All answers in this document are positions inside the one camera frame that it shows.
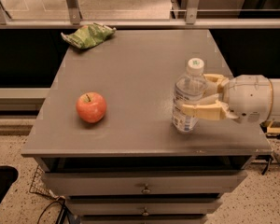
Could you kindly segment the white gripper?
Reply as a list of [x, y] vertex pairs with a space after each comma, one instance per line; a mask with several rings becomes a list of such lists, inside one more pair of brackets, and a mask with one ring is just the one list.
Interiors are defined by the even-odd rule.
[[203, 76], [207, 84], [204, 96], [223, 92], [224, 103], [216, 100], [210, 105], [182, 104], [179, 107], [185, 115], [207, 120], [233, 119], [239, 123], [261, 123], [269, 117], [273, 88], [268, 78], [262, 75], [240, 75], [229, 81], [221, 74]]

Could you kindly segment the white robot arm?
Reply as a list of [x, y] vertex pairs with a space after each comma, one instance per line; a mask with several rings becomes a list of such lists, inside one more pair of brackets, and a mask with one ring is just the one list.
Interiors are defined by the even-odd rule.
[[280, 122], [280, 78], [240, 75], [228, 79], [216, 74], [206, 77], [217, 86], [199, 101], [178, 102], [177, 107], [185, 115], [206, 120], [233, 119], [238, 123]]

